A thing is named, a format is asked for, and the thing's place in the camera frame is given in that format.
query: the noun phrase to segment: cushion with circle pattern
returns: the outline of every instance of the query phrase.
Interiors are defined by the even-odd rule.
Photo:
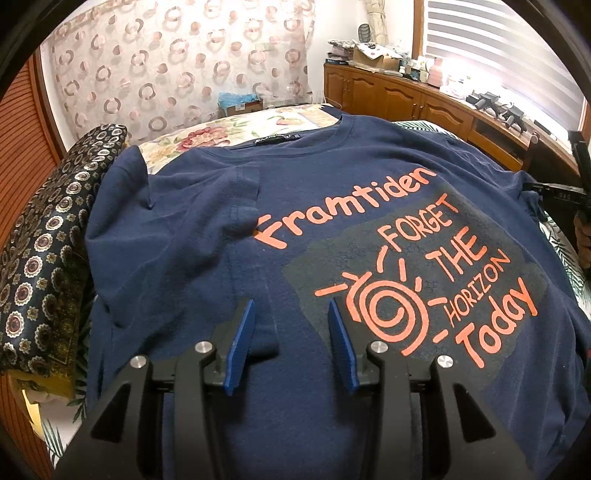
[[[0,253],[0,371],[73,396],[79,312],[90,269],[84,233],[127,129],[88,132],[35,192]]]

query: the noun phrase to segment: circle patterned curtain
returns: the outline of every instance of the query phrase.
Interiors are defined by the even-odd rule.
[[[221,91],[304,101],[314,2],[109,0],[78,15],[46,41],[74,136],[120,123],[140,144],[217,118]]]

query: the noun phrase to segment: navy blue t-shirt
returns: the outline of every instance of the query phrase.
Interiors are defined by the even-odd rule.
[[[137,147],[115,161],[86,236],[89,399],[132,356],[207,339],[248,296],[260,358],[212,406],[232,478],[357,480],[369,405],[335,376],[326,313],[340,294],[404,355],[452,356],[545,477],[591,410],[591,323],[540,232],[537,196],[521,191],[531,178],[371,117],[301,136],[196,148],[155,176]]]

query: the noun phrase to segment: blue plastic bag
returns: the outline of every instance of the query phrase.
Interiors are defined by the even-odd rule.
[[[228,109],[231,106],[254,102],[255,100],[258,100],[258,97],[253,94],[237,95],[236,93],[220,92],[220,94],[217,96],[217,104],[222,108],[226,115],[228,114]]]

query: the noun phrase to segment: spiral sun design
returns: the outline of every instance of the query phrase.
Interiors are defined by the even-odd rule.
[[[378,274],[384,273],[384,259],[387,253],[388,246],[384,245],[376,259]],[[343,282],[316,290],[314,294],[317,297],[323,297],[349,290],[346,305],[353,321],[365,322],[374,335],[384,342],[410,341],[410,344],[401,350],[403,355],[410,355],[427,337],[429,330],[427,306],[438,305],[446,302],[447,299],[436,298],[423,301],[419,295],[423,288],[423,279],[415,277],[414,284],[408,281],[404,258],[398,259],[398,281],[383,278],[372,280],[373,275],[370,271],[361,276],[342,272],[343,278],[353,281],[352,285]],[[384,299],[391,299],[398,305],[396,314],[390,319],[382,319],[378,315],[378,304]],[[447,330],[438,333],[433,338],[433,343],[439,343],[446,336]]]

